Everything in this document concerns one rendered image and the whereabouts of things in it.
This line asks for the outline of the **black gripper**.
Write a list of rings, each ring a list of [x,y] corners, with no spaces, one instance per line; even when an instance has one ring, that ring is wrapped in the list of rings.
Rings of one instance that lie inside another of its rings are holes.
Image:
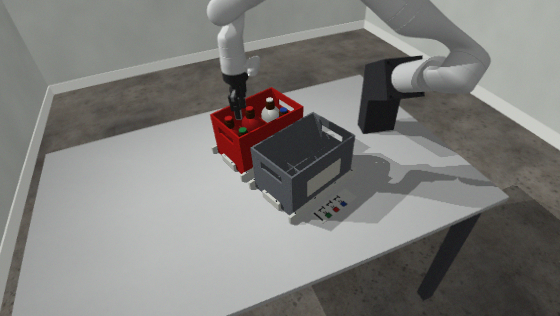
[[[224,82],[231,86],[231,91],[229,88],[230,95],[228,95],[231,111],[234,111],[236,120],[242,120],[241,108],[246,108],[245,93],[247,92],[246,81],[248,80],[248,74],[244,72],[238,75],[226,75],[222,72],[222,75]]]

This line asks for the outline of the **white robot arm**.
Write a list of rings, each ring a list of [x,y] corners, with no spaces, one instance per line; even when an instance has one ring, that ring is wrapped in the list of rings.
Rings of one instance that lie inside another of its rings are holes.
[[[224,74],[246,72],[249,76],[257,75],[260,57],[246,59],[244,51],[244,12],[263,1],[211,0],[208,4],[209,20],[217,26],[223,26],[217,39]],[[447,58],[433,56],[398,65],[392,72],[391,81],[399,92],[468,94],[488,69],[491,58],[487,51],[451,22],[430,0],[360,1],[397,34],[437,40],[450,50]]]

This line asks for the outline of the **blue bottle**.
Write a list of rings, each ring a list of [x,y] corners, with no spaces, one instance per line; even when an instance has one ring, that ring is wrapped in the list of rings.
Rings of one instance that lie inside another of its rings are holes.
[[[279,117],[281,117],[281,116],[283,116],[283,115],[285,115],[285,114],[287,114],[287,113],[288,113],[287,108],[282,107],[282,108],[280,108],[280,111],[279,111]],[[279,118],[279,117],[278,117],[278,118]]]

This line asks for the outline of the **grey paper strip with colored squares and marks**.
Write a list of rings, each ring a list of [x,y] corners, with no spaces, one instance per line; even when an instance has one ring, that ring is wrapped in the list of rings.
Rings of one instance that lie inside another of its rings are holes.
[[[319,208],[314,210],[311,215],[314,216],[320,223],[324,223],[334,214],[352,202],[357,196],[347,189],[343,189],[330,200],[325,202]]]

